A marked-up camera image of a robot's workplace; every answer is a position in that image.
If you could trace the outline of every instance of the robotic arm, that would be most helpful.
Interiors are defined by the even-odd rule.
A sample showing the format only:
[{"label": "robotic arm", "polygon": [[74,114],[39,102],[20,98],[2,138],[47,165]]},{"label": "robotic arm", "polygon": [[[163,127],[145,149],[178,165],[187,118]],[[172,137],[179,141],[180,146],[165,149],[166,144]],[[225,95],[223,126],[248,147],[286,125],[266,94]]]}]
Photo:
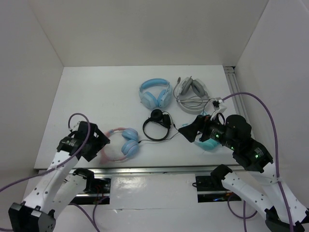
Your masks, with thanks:
[{"label": "robotic arm", "polygon": [[[48,170],[56,168],[69,159],[79,149],[86,138],[87,122],[80,122],[78,130],[63,138]],[[68,176],[70,170],[81,157],[91,161],[110,140],[90,123],[90,136],[82,150],[67,163],[44,175],[34,190],[21,204],[13,203],[9,216],[14,232],[52,232],[56,219],[62,210],[81,191],[89,192],[93,188],[94,173],[87,169],[76,169]]]},{"label": "robotic arm", "polygon": [[280,182],[290,207],[294,231],[303,232],[302,224],[309,222],[309,211],[297,200],[286,183],[277,178],[275,162],[267,149],[251,138],[251,126],[239,115],[230,115],[225,120],[222,112],[226,107],[221,100],[214,101],[213,105],[214,114],[197,116],[192,124],[180,128],[179,133],[193,142],[197,133],[201,132],[200,141],[211,138],[231,149],[233,158],[260,183],[266,196],[243,182],[225,165],[220,165],[211,173],[213,180],[255,208],[272,232],[289,232],[289,218]]}]

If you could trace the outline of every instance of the pink and blue headphones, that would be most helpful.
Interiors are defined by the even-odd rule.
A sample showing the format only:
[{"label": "pink and blue headphones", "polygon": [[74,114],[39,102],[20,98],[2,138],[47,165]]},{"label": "pink and blue headphones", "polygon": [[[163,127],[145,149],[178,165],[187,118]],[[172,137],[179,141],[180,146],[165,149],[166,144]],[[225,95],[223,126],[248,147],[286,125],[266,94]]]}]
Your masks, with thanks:
[{"label": "pink and blue headphones", "polygon": [[134,154],[136,154],[139,151],[139,134],[136,130],[132,128],[123,128],[119,127],[113,130],[109,130],[107,133],[104,133],[107,137],[110,137],[114,132],[116,131],[122,131],[121,135],[128,141],[125,142],[125,144],[121,148],[121,152],[124,154],[124,156],[120,159],[110,159],[105,154],[104,149],[101,150],[102,156],[104,156],[105,159],[109,161],[121,161],[130,158]]},{"label": "pink and blue headphones", "polygon": [[[154,86],[166,86],[167,88],[161,91],[158,98],[155,98],[148,91],[143,93],[145,89]],[[148,109],[154,109],[156,107],[165,108],[171,102],[172,89],[172,86],[167,80],[160,78],[148,80],[140,86],[139,96],[141,103]]]}]

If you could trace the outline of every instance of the gray ear cup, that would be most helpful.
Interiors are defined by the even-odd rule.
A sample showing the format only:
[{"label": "gray ear cup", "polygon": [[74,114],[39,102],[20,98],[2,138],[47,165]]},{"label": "gray ear cup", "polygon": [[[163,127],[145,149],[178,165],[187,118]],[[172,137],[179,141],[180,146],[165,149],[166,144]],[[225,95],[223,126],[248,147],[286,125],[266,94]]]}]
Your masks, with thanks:
[{"label": "gray ear cup", "polygon": [[192,82],[192,90],[195,92],[196,95],[198,95],[200,98],[205,96],[205,90],[200,82],[197,80],[194,80]]},{"label": "gray ear cup", "polygon": [[189,78],[189,80],[185,83],[182,92],[180,93],[181,95],[185,95],[188,92],[192,82],[193,82],[192,78]]}]

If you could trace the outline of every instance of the gray headphones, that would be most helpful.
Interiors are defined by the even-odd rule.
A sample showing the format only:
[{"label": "gray headphones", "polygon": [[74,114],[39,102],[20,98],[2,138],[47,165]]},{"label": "gray headphones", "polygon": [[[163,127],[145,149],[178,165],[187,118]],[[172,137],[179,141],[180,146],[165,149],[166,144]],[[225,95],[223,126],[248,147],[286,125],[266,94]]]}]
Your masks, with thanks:
[{"label": "gray headphones", "polygon": [[[186,98],[185,95],[190,87],[196,96]],[[183,111],[189,114],[198,115],[203,112],[204,105],[210,99],[205,84],[199,79],[193,80],[191,76],[186,77],[181,83],[180,78],[178,78],[174,90],[177,90],[177,95],[174,95],[176,102]]]}]

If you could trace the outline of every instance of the black headphones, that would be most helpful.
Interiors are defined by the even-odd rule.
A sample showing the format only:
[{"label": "black headphones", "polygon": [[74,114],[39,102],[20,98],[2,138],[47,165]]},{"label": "black headphones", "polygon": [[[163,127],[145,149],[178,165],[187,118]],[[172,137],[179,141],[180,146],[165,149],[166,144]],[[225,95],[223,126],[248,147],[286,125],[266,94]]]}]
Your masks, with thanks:
[{"label": "black headphones", "polygon": [[[154,139],[154,138],[148,136],[148,135],[145,133],[145,127],[146,127],[146,125],[147,125],[148,122],[155,122],[155,123],[160,124],[161,126],[167,128],[167,129],[168,129],[167,134],[166,134],[163,138],[161,138],[161,139]],[[171,116],[170,116],[170,114],[169,114],[169,113],[168,113],[168,114],[163,114],[163,112],[162,112],[161,110],[156,109],[156,110],[153,110],[153,111],[151,112],[150,118],[148,118],[148,119],[144,122],[144,124],[143,124],[143,132],[144,132],[145,136],[146,136],[148,139],[152,140],[152,141],[163,141],[163,140],[165,140],[165,139],[168,137],[168,135],[169,135],[169,129],[170,129],[170,126],[171,126],[171,125],[172,125],[172,122],[171,122]]]}]

